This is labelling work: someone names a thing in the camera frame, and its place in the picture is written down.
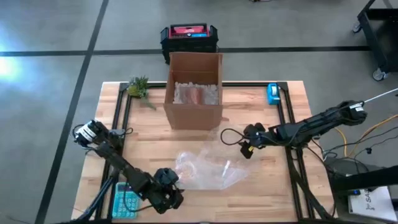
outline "cart wheel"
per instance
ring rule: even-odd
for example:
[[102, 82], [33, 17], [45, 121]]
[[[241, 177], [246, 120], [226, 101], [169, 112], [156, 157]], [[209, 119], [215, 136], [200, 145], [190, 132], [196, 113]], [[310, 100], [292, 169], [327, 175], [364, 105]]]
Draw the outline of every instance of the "cart wheel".
[[388, 77], [388, 73], [382, 72], [380, 70], [380, 68], [376, 69], [376, 71], [373, 72], [373, 79], [378, 81], [378, 82], [383, 80], [383, 79], [385, 79], [385, 78], [387, 78], [387, 77]]
[[356, 34], [357, 32], [361, 31], [362, 27], [359, 21], [356, 21], [353, 26], [353, 32]]

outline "black cart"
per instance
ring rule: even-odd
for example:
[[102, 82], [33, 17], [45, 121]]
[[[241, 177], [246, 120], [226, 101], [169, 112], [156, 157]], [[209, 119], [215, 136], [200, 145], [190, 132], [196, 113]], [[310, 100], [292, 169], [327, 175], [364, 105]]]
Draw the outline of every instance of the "black cart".
[[398, 9], [371, 9], [370, 0], [358, 14], [353, 32], [363, 30], [377, 61], [373, 79], [381, 81], [390, 72], [398, 72]]

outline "open cardboard box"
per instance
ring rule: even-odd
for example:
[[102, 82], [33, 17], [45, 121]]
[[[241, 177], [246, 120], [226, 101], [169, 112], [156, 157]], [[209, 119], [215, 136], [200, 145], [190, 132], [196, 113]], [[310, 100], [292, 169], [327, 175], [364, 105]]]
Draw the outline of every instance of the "open cardboard box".
[[[211, 130], [223, 115], [222, 54], [170, 53], [164, 110], [172, 129]], [[218, 87], [218, 105], [173, 104], [175, 82]]]

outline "concrete floor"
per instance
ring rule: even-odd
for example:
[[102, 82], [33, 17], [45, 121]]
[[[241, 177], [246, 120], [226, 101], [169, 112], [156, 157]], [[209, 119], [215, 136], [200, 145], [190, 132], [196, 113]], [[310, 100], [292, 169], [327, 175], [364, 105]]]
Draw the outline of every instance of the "concrete floor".
[[[102, 1], [2, 0], [0, 53], [87, 50]], [[207, 22], [218, 28], [223, 47], [363, 46], [363, 33], [351, 25], [365, 0], [109, 0], [95, 50], [159, 49], [159, 32], [170, 24]], [[391, 2], [397, 7], [398, 2]], [[375, 7], [386, 7], [376, 1]], [[33, 223], [79, 76], [84, 55], [0, 57], [0, 223]], [[343, 100], [365, 100], [397, 87], [398, 76], [376, 83], [371, 52], [274, 52], [224, 55], [224, 80], [303, 80], [313, 114]], [[101, 83], [133, 75], [166, 80], [161, 55], [92, 56], [73, 125], [94, 116]], [[342, 126], [349, 142], [368, 127], [397, 114], [389, 95], [365, 106], [360, 126]], [[375, 133], [393, 126], [392, 121]], [[386, 137], [363, 143], [363, 149]], [[396, 142], [358, 159], [389, 167], [397, 164]], [[330, 131], [321, 138], [329, 149], [341, 144]], [[84, 152], [69, 139], [46, 223], [67, 221], [73, 210]]]

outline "wooden table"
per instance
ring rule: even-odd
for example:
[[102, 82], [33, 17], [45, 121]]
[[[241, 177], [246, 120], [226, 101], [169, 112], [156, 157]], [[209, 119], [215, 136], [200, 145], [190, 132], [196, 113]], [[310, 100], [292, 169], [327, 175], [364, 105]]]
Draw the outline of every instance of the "wooden table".
[[[310, 117], [311, 111], [303, 82], [292, 81], [288, 82], [288, 85], [296, 121]], [[109, 129], [112, 125], [118, 89], [118, 82], [105, 82], [99, 96], [95, 118]], [[174, 169], [175, 159], [180, 152], [198, 152], [206, 134], [203, 134], [203, 131], [171, 130], [163, 109], [165, 90], [152, 89], [149, 90], [149, 95], [149, 101], [155, 104], [157, 110], [151, 110], [140, 101], [133, 100], [128, 127], [134, 128], [134, 133], [126, 137], [123, 157], [133, 166], [153, 175], [161, 167]], [[231, 123], [241, 127], [256, 122], [265, 127], [279, 124], [277, 109], [266, 103], [263, 87], [224, 88], [223, 106], [223, 124]], [[123, 120], [123, 107], [121, 111], [119, 127]], [[315, 145], [311, 148], [320, 154]], [[130, 222], [297, 221], [284, 148], [266, 147], [256, 151], [256, 156], [261, 158], [259, 168], [233, 186], [225, 190], [186, 190], [179, 209], [168, 210], [163, 215], [157, 214], [154, 209], [147, 209]], [[308, 150], [304, 150], [303, 157], [311, 191], [326, 210], [331, 212], [333, 197], [323, 165]], [[78, 217], [98, 193], [103, 166], [104, 160], [97, 155], [89, 153], [86, 156], [72, 218]], [[306, 215], [302, 195], [301, 203]]]

